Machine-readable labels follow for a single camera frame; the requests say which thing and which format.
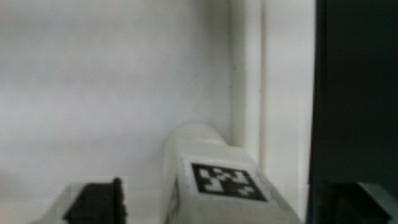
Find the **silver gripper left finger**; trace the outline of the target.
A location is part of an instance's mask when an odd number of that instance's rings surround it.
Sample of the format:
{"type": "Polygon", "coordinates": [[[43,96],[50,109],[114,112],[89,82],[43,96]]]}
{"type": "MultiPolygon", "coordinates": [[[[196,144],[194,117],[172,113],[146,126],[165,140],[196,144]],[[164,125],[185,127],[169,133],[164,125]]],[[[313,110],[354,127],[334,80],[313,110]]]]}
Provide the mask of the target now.
{"type": "Polygon", "coordinates": [[[43,224],[126,224],[123,180],[71,184],[43,217],[43,224]]]}

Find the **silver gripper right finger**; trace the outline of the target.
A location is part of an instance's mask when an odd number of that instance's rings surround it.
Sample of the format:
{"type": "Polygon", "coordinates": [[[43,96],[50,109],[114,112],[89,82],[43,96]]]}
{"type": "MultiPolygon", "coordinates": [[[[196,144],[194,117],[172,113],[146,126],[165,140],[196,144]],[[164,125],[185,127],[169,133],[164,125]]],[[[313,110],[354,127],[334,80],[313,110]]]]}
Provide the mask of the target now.
{"type": "Polygon", "coordinates": [[[311,199],[307,224],[398,224],[398,200],[382,186],[325,183],[311,199]]]}

